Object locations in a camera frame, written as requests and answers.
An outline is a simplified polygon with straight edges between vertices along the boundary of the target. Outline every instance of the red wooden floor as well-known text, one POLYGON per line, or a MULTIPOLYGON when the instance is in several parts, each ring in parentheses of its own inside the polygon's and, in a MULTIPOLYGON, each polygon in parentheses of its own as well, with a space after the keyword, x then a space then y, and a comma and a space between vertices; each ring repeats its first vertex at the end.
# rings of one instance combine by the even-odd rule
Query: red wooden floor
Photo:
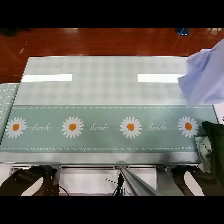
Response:
POLYGON ((221 28, 191 28, 182 37, 174 28, 33 28, 0 35, 0 83, 19 82, 32 56, 189 56, 223 37, 221 28))

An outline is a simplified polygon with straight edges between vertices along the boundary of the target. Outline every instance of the flower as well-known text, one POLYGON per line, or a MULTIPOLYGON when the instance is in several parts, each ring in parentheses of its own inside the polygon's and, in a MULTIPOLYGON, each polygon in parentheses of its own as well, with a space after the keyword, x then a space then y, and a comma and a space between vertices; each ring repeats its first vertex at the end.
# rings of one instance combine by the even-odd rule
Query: flower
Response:
POLYGON ((123 135, 130 139, 139 136, 141 134, 140 131, 142 130, 140 121, 134 117, 126 117, 126 119, 123 119, 120 127, 120 131, 123 131, 123 135))
POLYGON ((78 117, 69 117, 66 119, 65 122, 63 122, 62 130, 64 132, 63 135, 66 135, 66 138, 75 138, 76 136, 79 136, 82 134, 83 130, 83 121, 79 119, 78 117))
POLYGON ((178 130, 182 131, 182 135, 185 135, 185 137, 191 138, 198 133, 198 124, 190 117, 185 116, 179 119, 177 127, 179 127, 178 130))
POLYGON ((23 134, 23 131, 25 131, 26 128, 26 121, 22 118, 15 117, 14 119, 11 119, 10 122, 8 122, 5 131, 6 135, 8 135, 8 138, 17 138, 23 134))

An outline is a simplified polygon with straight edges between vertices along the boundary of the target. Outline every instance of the lavender cloth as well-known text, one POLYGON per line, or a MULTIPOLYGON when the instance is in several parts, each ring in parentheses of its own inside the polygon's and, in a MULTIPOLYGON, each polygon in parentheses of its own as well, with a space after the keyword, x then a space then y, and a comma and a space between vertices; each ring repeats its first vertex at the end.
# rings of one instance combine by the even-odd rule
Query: lavender cloth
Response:
POLYGON ((224 101, 224 39, 187 59, 187 74, 178 79, 188 105, 224 101))

